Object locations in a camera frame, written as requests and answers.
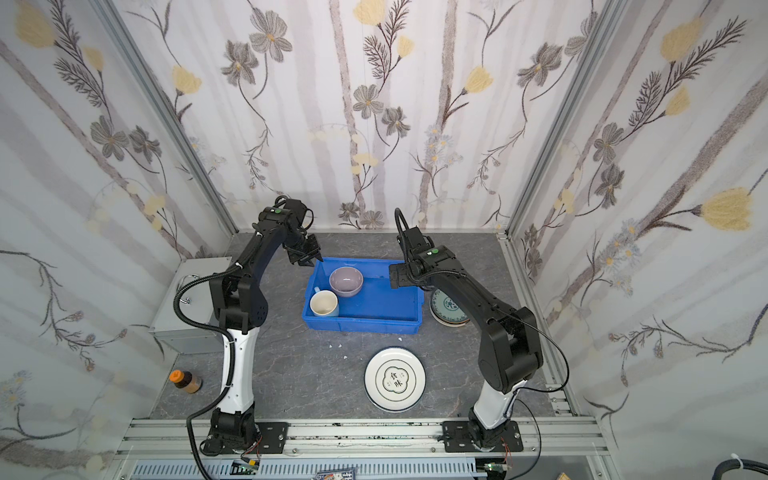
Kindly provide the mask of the purple bowl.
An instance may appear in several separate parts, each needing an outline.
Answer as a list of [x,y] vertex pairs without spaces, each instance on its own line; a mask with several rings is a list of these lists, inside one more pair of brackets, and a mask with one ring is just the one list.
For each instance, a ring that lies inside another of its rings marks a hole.
[[341,298],[356,296],[362,290],[363,284],[363,274],[351,266],[339,267],[329,276],[331,290]]

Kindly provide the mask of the cream mug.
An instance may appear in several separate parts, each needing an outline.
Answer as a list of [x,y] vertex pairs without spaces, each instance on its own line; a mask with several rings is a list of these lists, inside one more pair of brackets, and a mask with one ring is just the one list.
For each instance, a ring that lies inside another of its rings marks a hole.
[[309,301],[309,308],[312,314],[317,317],[337,317],[339,315],[339,300],[333,291],[315,287]]

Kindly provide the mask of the white plate with green rim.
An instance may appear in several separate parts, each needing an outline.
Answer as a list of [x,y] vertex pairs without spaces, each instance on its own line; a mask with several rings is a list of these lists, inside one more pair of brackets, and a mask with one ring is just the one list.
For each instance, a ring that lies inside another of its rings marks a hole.
[[413,408],[426,390],[426,371],[410,350],[388,347],[377,352],[364,372],[365,392],[379,409],[401,413]]

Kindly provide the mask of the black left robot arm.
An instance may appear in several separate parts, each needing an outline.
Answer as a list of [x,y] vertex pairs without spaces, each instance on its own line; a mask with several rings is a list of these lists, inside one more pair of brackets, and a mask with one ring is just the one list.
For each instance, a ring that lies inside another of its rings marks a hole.
[[302,201],[277,197],[259,213],[251,239],[233,264],[209,281],[213,312],[224,332],[224,363],[222,392],[210,409],[209,433],[200,447],[206,456],[245,452],[260,440],[252,375],[256,341],[269,310],[260,283],[280,249],[300,266],[322,259],[316,237],[304,224],[307,216],[314,213]]

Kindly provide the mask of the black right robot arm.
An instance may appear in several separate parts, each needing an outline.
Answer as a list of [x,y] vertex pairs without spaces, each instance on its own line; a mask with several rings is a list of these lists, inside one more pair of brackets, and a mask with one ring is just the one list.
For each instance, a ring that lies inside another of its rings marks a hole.
[[501,441],[519,392],[543,366],[535,316],[500,300],[450,249],[435,245],[419,228],[399,225],[397,230],[404,261],[389,268],[391,287],[441,291],[480,332],[477,363],[484,384],[468,414],[467,429],[474,446],[488,450]]

